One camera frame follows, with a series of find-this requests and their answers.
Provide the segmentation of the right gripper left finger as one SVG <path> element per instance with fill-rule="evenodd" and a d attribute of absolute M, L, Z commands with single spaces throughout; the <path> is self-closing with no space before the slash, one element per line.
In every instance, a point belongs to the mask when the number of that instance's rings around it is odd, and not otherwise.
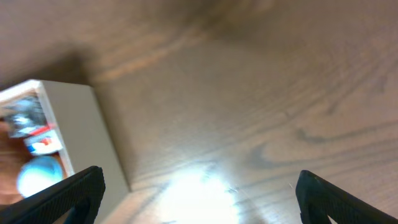
<path fill-rule="evenodd" d="M 1 210 L 1 223 L 95 222 L 106 189 L 102 168 L 91 166 Z"/>

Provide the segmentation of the orange duck toy blue hat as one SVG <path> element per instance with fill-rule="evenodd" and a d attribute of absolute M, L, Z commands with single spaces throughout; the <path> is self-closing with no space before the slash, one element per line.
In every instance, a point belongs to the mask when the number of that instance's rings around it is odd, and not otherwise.
<path fill-rule="evenodd" d="M 17 176 L 17 190 L 27 198 L 62 180 L 62 166 L 54 157 L 35 157 L 22 166 Z"/>

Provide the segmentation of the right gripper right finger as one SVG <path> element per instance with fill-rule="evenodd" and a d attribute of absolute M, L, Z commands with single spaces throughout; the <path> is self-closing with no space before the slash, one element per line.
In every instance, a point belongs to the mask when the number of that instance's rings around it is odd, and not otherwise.
<path fill-rule="evenodd" d="M 295 194 L 303 224 L 390 223 L 397 219 L 356 198 L 309 170 L 299 174 Z"/>

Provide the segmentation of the red toy truck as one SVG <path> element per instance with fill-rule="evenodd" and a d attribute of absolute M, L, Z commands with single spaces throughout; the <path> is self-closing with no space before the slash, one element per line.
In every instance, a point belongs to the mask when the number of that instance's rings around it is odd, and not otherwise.
<path fill-rule="evenodd" d="M 1 115 L 9 126 L 9 137 L 23 140 L 33 156 L 49 155 L 63 149 L 55 124 L 47 119 L 37 95 L 3 103 Z"/>

